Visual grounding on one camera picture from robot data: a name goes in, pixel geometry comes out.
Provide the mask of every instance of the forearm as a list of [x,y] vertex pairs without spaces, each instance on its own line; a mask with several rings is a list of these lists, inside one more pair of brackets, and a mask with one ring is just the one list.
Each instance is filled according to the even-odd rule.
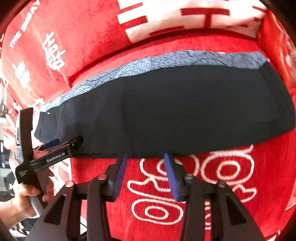
[[14,199],[11,199],[0,204],[0,218],[7,228],[11,228],[15,224],[25,219],[24,215],[13,204],[13,200]]

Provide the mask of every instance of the blue gripper pad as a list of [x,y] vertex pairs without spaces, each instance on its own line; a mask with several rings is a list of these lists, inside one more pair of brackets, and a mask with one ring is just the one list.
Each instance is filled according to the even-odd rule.
[[179,193],[178,181],[177,181],[177,177],[176,177],[176,174],[173,170],[172,163],[171,163],[172,161],[175,161],[175,160],[170,160],[169,155],[166,153],[164,156],[164,161],[165,161],[165,171],[167,173],[167,178],[168,178],[168,183],[170,185],[171,194],[174,197],[174,199],[179,202],[180,201],[180,193]]
[[114,200],[117,197],[119,197],[119,194],[120,194],[124,174],[126,173],[127,159],[128,159],[127,155],[125,154],[122,158],[122,162],[121,162],[120,168],[118,170],[118,173],[117,173],[117,176],[115,179],[114,188],[113,188],[113,195],[112,195]]

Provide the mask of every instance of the silver bolt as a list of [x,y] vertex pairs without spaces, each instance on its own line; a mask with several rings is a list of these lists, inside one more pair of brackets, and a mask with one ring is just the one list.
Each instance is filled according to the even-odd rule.
[[218,182],[218,186],[221,187],[221,188],[224,188],[224,187],[226,187],[226,183],[220,181],[220,182]]
[[67,187],[67,188],[70,188],[70,187],[72,187],[72,186],[74,186],[74,182],[72,182],[72,181],[68,181],[68,182],[66,182],[66,184],[65,184],[65,186]]
[[186,174],[185,179],[192,180],[194,178],[193,174]]
[[107,175],[106,174],[101,174],[98,176],[99,180],[106,180],[107,179]]

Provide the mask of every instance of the gray patterned fabric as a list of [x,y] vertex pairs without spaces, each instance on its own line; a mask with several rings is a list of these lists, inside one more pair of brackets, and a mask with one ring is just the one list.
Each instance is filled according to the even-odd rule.
[[47,112],[53,107],[60,106],[66,100],[82,95],[108,81],[120,77],[143,74],[158,69],[192,65],[216,65],[240,69],[259,69],[264,63],[266,63],[266,61],[266,57],[261,52],[215,53],[210,51],[182,50],[159,56],[147,57],[107,70],[89,78],[77,85],[71,91],[61,95],[53,102],[44,105],[41,111]]

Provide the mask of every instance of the black fabric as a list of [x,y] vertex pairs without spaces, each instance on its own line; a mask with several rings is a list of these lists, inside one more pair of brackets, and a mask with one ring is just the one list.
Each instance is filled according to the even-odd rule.
[[295,126],[295,108],[278,73],[186,66],[123,77],[41,113],[43,143],[78,135],[76,157],[188,155],[265,142]]

